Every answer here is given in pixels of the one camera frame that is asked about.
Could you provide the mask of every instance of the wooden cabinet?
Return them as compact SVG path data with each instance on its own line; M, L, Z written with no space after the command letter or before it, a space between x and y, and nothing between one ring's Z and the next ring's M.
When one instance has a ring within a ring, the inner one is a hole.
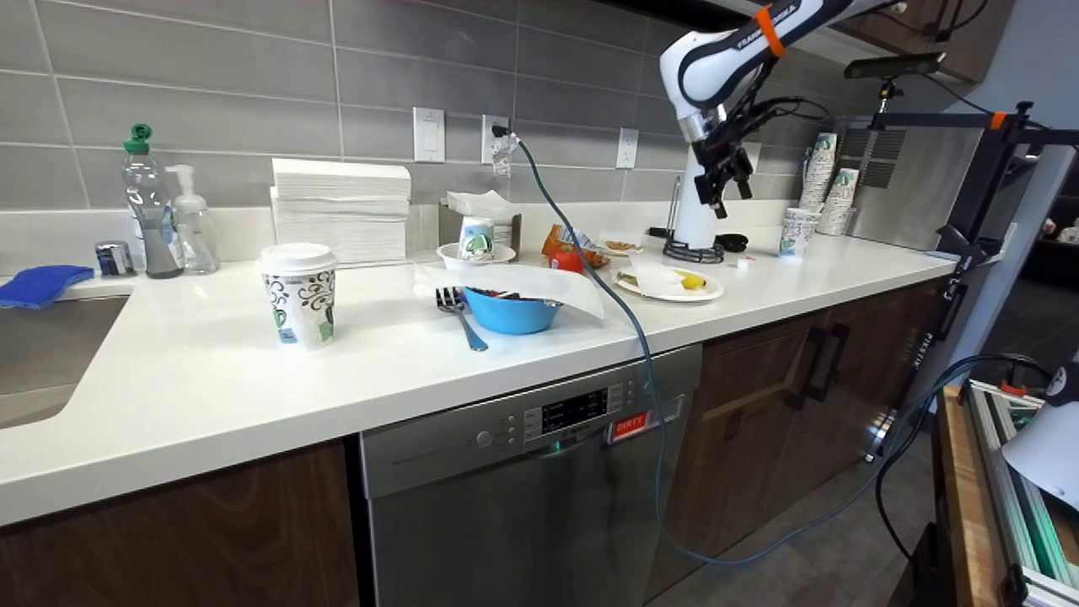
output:
M0 604L357 604L345 444L2 528Z
M858 462L863 423L905 391L935 291L907 287L703 342L668 534L693 553L720 557ZM664 544L649 591L691 568Z
M962 81L982 81L996 48L1005 33L1016 0L983 0L983 11L975 15L982 0L907 0L905 12L858 12L836 30L888 48L894 54L936 54L945 49L945 69ZM946 22L975 15L967 28L953 30L952 40L936 40L936 30Z

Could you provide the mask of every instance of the white countertop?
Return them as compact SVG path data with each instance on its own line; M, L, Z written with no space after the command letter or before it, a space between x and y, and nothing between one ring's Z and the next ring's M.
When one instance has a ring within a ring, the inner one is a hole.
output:
M813 238L810 258L718 267L716 302L624 292L668 351L945 276L952 258ZM637 356L626 317L564 310L550 332L465 348L436 258L337 276L339 338L276 348L256 267L132 279L132 301L55 418L0 429L0 526Z

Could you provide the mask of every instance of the stainless steel dishwasher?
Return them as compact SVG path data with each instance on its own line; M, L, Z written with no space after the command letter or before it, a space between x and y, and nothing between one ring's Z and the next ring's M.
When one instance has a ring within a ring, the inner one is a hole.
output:
M379 607L637 607L700 351L362 433Z

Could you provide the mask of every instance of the soap bottle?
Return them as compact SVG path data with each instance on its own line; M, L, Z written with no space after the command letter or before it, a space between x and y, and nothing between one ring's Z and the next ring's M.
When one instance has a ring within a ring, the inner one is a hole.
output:
M122 178L126 178L126 197L135 212L137 236L140 236L144 276L157 279L157 276L182 273L182 264L180 264L176 212L162 190L164 174L148 158L148 138L150 138L148 124L132 129L132 138L126 140L127 160L122 169Z
M164 164L164 172L176 174L180 196L176 196L176 230L182 238L182 269L186 273L216 273L216 245L212 245L212 226L205 197L194 191L194 172L190 164Z

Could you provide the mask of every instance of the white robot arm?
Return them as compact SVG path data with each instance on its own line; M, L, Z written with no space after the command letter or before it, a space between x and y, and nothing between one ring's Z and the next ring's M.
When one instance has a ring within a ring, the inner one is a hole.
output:
M659 54L664 90L673 105L683 140L691 145L680 191L670 210L679 245L712 248L716 220L725 214L720 190L739 182L747 196L747 158L740 138L774 113L779 102L754 105L785 42L846 12L888 0L783 0L725 33L683 33Z

